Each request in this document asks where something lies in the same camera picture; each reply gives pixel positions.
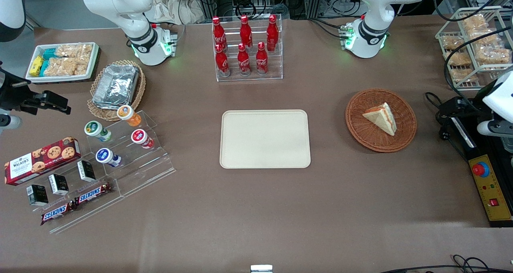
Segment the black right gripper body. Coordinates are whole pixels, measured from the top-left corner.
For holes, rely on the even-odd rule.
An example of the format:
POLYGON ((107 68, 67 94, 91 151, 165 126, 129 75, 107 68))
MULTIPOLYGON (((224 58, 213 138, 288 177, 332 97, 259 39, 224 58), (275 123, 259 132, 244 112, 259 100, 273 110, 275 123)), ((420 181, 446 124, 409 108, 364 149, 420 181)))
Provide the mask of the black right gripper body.
POLYGON ((31 81, 20 78, 4 69, 0 69, 0 72, 0 107, 2 110, 18 110, 26 101, 32 100, 33 91, 28 86, 31 81))

